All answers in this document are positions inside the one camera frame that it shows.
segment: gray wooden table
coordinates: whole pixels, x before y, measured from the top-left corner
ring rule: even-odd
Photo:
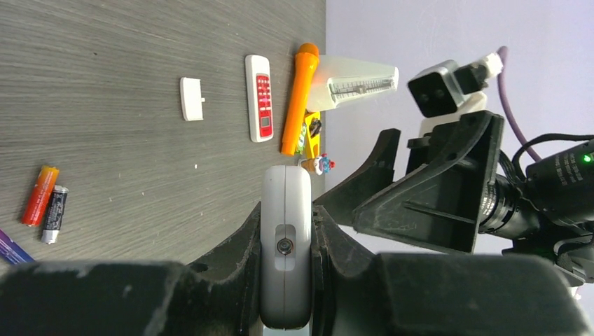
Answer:
[[[295,162],[278,152],[293,54],[324,51],[325,7],[0,0],[0,228],[37,260],[187,263],[210,250],[259,201],[265,169]],[[268,143],[249,140],[250,53],[270,60]],[[182,76],[202,80],[203,121],[182,118]],[[43,164],[71,191],[53,245],[20,224]]]

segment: orange microphone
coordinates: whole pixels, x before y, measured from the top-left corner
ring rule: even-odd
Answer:
[[[319,64],[319,50],[311,43],[305,43],[295,55],[295,79],[286,115],[284,132],[282,133],[281,153],[293,156],[299,141],[301,125],[308,105],[314,72]]]

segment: white plastic object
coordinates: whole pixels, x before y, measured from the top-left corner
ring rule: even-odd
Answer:
[[[482,111],[487,108],[487,95],[482,92],[475,92],[467,98],[467,100],[460,105],[456,113],[439,115],[433,118],[425,118],[421,122],[421,129],[419,137],[424,137],[427,133],[433,132],[433,128],[437,125],[455,123],[460,120],[460,117],[466,113]]]
[[[307,110],[327,111],[396,92],[398,77],[395,66],[320,55]]]
[[[479,62],[487,67],[487,79],[493,78],[503,71],[503,61],[496,52],[486,55]]]
[[[179,80],[179,91],[181,93],[181,110],[184,112],[186,121],[203,120],[202,98],[200,79],[182,77]]]
[[[297,329],[311,315],[310,175],[297,166],[273,166],[264,173],[260,241],[260,317],[272,329]],[[289,253],[281,251],[288,239]]]
[[[274,136],[268,59],[260,55],[247,55],[245,79],[249,108],[249,137],[253,142],[268,141]]]

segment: battery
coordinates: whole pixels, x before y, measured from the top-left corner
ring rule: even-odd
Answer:
[[[68,196],[68,189],[61,185],[54,186],[52,195],[50,196],[49,210],[45,223],[43,224],[43,234],[41,241],[46,244],[53,244],[56,242],[57,234],[62,228],[62,217],[64,216],[64,207],[66,206],[66,196]]]
[[[48,200],[59,172],[56,167],[43,166],[41,168],[21,223],[28,226],[39,226],[41,224],[41,219],[43,219],[43,214],[46,212]]]

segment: black plastic bracket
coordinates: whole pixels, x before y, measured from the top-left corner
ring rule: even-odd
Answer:
[[[488,111],[409,141],[408,174],[354,210],[354,229],[444,253],[471,253],[483,190],[495,182],[504,119]]]

